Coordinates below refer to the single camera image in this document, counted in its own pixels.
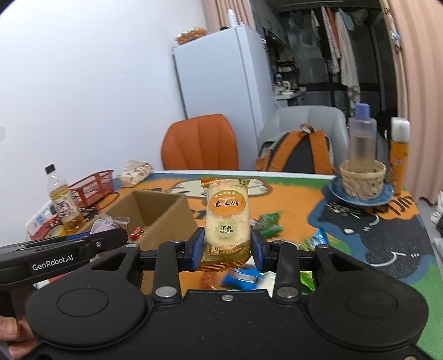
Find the left hand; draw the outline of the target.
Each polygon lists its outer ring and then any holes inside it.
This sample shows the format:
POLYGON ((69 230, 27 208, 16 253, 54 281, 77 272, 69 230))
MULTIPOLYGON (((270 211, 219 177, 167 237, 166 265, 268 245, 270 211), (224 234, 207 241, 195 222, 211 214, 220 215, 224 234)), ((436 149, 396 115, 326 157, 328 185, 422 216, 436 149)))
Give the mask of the left hand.
POLYGON ((1 341, 11 342, 8 351, 13 359, 22 359, 38 345, 26 318, 0 319, 1 341))

